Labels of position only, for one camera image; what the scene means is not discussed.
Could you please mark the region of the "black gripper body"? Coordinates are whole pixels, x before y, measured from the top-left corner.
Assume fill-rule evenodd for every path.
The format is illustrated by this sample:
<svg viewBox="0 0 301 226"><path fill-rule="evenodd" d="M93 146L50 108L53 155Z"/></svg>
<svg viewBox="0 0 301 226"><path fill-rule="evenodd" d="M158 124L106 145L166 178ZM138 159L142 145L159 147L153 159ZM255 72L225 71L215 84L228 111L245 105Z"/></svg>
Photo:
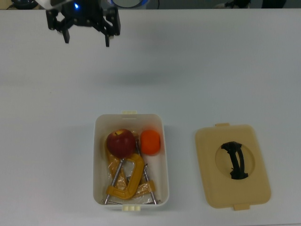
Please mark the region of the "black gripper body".
<svg viewBox="0 0 301 226"><path fill-rule="evenodd" d="M83 27L94 27L95 29L104 29L105 21L102 10L84 10L84 9L63 9L61 11L64 19L61 21L62 28L69 29L73 25Z"/></svg>

